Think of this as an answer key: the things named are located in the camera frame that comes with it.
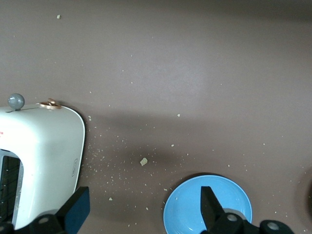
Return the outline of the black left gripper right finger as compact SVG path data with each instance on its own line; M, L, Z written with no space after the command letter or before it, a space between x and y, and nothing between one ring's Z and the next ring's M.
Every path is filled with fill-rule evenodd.
M225 212L209 186L201 187L200 211L206 226L200 234L295 234L280 221L263 220L257 227L233 212Z

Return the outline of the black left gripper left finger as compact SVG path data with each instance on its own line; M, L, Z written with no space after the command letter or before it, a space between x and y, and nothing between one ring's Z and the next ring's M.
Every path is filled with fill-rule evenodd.
M79 187L56 214L41 215L18 230L2 222L0 234L78 234L89 213L89 188Z

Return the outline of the blue plate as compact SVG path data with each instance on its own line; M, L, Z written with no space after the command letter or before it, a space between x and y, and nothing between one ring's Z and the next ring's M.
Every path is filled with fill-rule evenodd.
M220 175L199 175L182 182L167 199L163 212L167 234L200 234L206 229L200 211L203 186L212 188L224 211L252 222L250 199L237 183Z

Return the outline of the white two-slot toaster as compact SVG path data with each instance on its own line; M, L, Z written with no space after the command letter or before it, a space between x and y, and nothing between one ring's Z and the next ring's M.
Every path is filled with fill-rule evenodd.
M76 111L12 94L0 107L0 222L20 229L54 214L76 190L84 140Z

